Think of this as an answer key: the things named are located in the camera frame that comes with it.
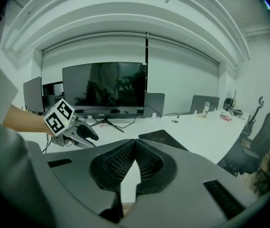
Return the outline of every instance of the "monitor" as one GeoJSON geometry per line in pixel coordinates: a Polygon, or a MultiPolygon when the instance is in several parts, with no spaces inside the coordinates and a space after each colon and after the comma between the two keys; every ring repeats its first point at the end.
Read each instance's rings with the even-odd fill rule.
{"type": "Polygon", "coordinates": [[[193,96],[192,107],[191,107],[190,113],[193,114],[195,111],[197,111],[197,113],[202,113],[205,107],[206,101],[209,101],[210,103],[209,112],[213,112],[215,109],[218,109],[219,97],[195,95],[193,96]]]}
{"type": "Polygon", "coordinates": [[[152,117],[153,113],[156,113],[156,116],[163,115],[164,108],[164,93],[146,93],[144,98],[144,117],[152,117]]]}
{"type": "Polygon", "coordinates": [[[234,98],[233,98],[233,101],[232,101],[231,107],[234,107],[234,106],[235,106],[235,104],[236,104],[236,96],[237,96],[237,91],[235,90],[235,93],[234,93],[234,98]]]}
{"type": "Polygon", "coordinates": [[[45,112],[48,112],[56,104],[54,95],[45,95],[42,97],[42,100],[45,112]]]}
{"type": "Polygon", "coordinates": [[[143,115],[145,63],[106,62],[65,67],[62,77],[65,100],[78,113],[143,115]]]}
{"type": "Polygon", "coordinates": [[[26,110],[44,112],[41,77],[25,82],[23,84],[23,94],[26,110]]]}

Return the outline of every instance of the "television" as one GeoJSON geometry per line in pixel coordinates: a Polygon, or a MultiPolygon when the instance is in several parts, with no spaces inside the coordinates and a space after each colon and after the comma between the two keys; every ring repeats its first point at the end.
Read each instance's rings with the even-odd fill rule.
{"type": "Polygon", "coordinates": [[[87,115],[143,115],[147,65],[91,63],[62,69],[65,100],[87,115]]]}
{"type": "Polygon", "coordinates": [[[23,95],[26,110],[44,112],[41,77],[25,82],[23,84],[23,95]]]}

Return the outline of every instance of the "person's arm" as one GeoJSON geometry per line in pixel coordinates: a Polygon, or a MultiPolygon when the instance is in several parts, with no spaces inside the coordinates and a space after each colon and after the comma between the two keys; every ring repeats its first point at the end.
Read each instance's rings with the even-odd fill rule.
{"type": "Polygon", "coordinates": [[[53,135],[44,122],[44,117],[24,112],[11,105],[3,126],[16,130],[17,132],[47,133],[53,135]]]}

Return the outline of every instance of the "white desk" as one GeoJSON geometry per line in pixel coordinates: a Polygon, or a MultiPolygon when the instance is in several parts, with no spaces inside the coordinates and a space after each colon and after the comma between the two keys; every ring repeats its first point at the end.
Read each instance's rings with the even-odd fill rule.
{"type": "MultiPolygon", "coordinates": [[[[136,119],[135,123],[124,128],[122,133],[108,124],[99,124],[93,129],[99,135],[98,141],[93,141],[96,146],[112,143],[121,139],[136,139],[138,135],[157,130],[165,130],[190,152],[199,154],[217,164],[230,150],[243,130],[249,115],[244,113],[244,120],[232,116],[226,111],[218,110],[209,112],[207,119],[195,115],[165,116],[157,119],[136,119]],[[220,118],[220,113],[232,118],[227,122],[220,118]]],[[[133,122],[133,119],[111,119],[113,124],[126,126],[133,122]]],[[[46,146],[45,133],[21,133],[24,139],[35,141],[43,150],[46,146]]],[[[60,147],[53,143],[47,149],[47,153],[78,150],[78,147],[60,147]]],[[[136,200],[136,185],[140,183],[140,171],[136,162],[127,173],[121,183],[122,203],[132,203],[136,200]]]]}
{"type": "MultiPolygon", "coordinates": [[[[98,141],[92,141],[95,145],[112,143],[121,139],[136,139],[138,135],[157,130],[165,130],[190,152],[202,155],[217,164],[230,150],[243,130],[248,114],[244,114],[242,120],[232,116],[230,113],[218,110],[209,112],[207,119],[195,115],[165,116],[157,119],[136,119],[135,123],[124,128],[122,133],[108,124],[99,124],[93,127],[99,135],[98,141]],[[224,112],[232,118],[228,122],[220,118],[224,112]]],[[[126,126],[133,122],[133,119],[110,120],[118,126],[126,126]]]]}

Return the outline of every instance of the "black slot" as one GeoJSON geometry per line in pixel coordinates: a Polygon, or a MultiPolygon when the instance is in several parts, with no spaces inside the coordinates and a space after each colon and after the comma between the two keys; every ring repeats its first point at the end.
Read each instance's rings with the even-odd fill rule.
{"type": "Polygon", "coordinates": [[[65,159],[61,159],[61,160],[57,160],[57,161],[49,161],[48,165],[49,165],[50,168],[53,168],[53,167],[57,167],[57,166],[60,166],[60,165],[69,164],[71,162],[72,162],[71,159],[65,158],[65,159]]]}
{"type": "Polygon", "coordinates": [[[244,210],[244,207],[217,180],[205,182],[204,186],[228,219],[232,219],[244,210]]]}

